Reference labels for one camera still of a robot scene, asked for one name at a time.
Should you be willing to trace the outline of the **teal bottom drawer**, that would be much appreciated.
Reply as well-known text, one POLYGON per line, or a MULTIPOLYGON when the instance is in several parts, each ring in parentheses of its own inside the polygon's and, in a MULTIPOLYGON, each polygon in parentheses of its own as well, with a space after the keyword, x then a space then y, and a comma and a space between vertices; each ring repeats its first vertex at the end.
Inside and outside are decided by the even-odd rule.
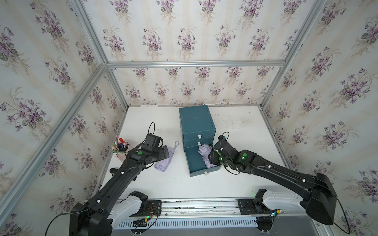
POLYGON ((206 175, 218 171, 221 168, 220 166, 207 168, 203 161, 203 156, 198 152, 198 146, 186 147, 184 148, 184 153, 187 159, 190 177, 206 175))

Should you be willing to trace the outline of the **teal drawer cabinet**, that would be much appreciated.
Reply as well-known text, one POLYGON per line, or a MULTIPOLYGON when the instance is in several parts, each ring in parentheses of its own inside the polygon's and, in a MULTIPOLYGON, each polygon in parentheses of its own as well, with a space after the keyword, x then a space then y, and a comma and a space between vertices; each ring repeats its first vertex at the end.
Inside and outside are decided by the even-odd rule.
POLYGON ((184 152, 187 148, 213 144, 216 127, 207 105, 179 108, 184 152))

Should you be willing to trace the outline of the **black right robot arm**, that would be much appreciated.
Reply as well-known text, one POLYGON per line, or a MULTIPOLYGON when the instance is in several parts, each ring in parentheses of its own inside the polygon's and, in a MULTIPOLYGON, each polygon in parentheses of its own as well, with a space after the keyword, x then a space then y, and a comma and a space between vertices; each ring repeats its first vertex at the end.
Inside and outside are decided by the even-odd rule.
POLYGON ((218 137, 210 153, 210 163, 223 166, 229 173, 245 173, 268 179, 292 192, 299 199, 293 202, 313 220, 323 225, 334 225, 336 206, 341 204, 330 179, 321 173, 304 174, 276 163, 249 150, 238 151, 224 135, 218 137))

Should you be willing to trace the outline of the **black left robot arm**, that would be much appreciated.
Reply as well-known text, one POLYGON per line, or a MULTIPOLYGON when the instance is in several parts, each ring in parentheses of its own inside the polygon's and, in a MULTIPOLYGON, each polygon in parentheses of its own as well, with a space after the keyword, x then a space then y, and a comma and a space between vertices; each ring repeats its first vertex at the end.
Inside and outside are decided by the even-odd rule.
POLYGON ((147 133, 145 139, 129 150, 121 167, 94 196, 77 203, 69 215, 70 236, 110 236, 125 218, 137 213, 142 205, 141 193, 131 195, 120 206, 116 202, 148 165, 169 157, 163 138, 147 133))

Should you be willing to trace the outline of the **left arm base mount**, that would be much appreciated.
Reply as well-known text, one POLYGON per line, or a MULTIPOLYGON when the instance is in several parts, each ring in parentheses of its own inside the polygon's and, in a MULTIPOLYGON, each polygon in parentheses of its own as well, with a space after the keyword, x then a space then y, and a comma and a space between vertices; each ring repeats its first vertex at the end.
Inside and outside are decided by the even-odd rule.
POLYGON ((160 216, 162 210, 162 201, 161 200, 151 200, 144 193, 133 191, 130 196, 137 197, 141 200, 141 206, 139 211, 131 217, 142 217, 142 216, 160 216))

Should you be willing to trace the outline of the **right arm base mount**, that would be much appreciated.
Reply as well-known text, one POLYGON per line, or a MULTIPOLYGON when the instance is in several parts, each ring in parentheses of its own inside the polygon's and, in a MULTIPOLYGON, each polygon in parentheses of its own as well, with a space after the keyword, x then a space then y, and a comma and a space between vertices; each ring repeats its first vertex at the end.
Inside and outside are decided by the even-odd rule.
POLYGON ((279 214, 278 209, 270 209, 264 203, 266 189, 259 189, 257 194, 251 199, 238 199, 237 204, 241 215, 270 215, 271 217, 279 214))

